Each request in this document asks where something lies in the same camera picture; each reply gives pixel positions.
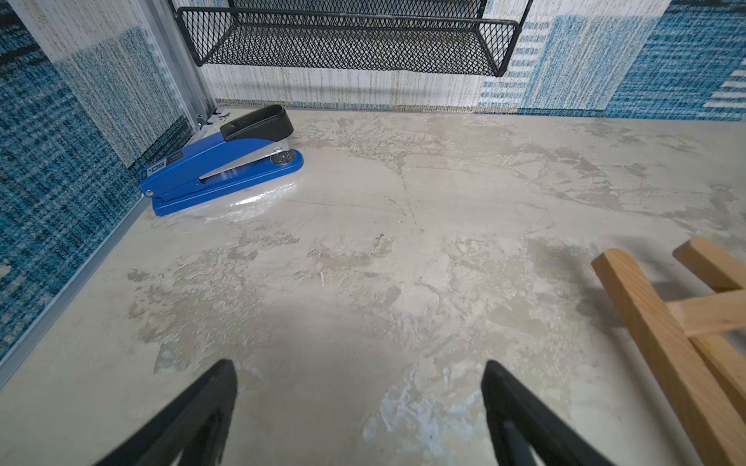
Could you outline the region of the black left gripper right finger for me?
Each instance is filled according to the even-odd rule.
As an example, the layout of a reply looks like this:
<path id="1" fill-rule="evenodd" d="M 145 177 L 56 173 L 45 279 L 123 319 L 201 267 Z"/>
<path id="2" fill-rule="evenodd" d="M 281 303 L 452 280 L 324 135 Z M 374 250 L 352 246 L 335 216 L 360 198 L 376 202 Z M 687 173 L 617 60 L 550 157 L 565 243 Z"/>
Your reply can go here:
<path id="1" fill-rule="evenodd" d="M 611 463 L 495 360 L 486 364 L 481 392 L 499 465 Z"/>

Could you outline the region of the wooden tabletop easel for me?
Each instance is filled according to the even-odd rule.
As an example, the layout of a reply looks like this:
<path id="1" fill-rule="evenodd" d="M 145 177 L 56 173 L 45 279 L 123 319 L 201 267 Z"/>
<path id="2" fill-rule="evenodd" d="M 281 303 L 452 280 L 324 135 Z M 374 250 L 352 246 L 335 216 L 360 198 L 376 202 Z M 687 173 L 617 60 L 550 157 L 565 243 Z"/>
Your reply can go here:
<path id="1" fill-rule="evenodd" d="M 666 302 L 635 259 L 610 249 L 592 266 L 705 465 L 745 462 L 745 265 L 704 237 L 674 257 L 713 293 Z"/>

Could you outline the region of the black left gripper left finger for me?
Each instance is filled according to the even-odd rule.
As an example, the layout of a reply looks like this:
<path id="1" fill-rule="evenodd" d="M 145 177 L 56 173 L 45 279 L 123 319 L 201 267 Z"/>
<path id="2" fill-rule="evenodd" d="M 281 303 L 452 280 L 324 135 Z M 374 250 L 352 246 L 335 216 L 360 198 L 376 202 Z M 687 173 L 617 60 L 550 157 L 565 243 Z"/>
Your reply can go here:
<path id="1" fill-rule="evenodd" d="M 237 398 L 233 362 L 221 359 L 99 465 L 219 465 Z"/>

